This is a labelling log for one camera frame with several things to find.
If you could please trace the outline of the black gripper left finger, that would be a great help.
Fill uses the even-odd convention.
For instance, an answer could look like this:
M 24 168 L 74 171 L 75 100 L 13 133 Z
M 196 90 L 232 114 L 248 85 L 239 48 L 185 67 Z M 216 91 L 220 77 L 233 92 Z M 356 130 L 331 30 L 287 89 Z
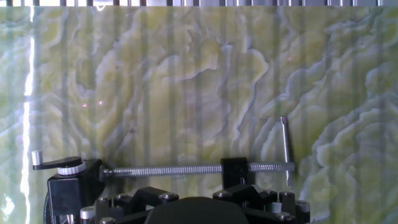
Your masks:
M 95 202 L 95 224 L 142 224 L 151 211 L 147 206 L 155 208 L 178 199 L 178 194 L 154 187 L 138 189 L 133 195 L 102 195 Z

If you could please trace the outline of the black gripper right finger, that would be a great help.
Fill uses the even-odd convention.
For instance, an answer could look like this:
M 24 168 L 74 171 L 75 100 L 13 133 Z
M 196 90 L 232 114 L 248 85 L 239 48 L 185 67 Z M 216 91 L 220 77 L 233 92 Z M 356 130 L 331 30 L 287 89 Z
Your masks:
M 310 203 L 297 200 L 293 192 L 264 190 L 256 185 L 235 185 L 215 192 L 213 199 L 236 205 L 248 223 L 310 223 Z

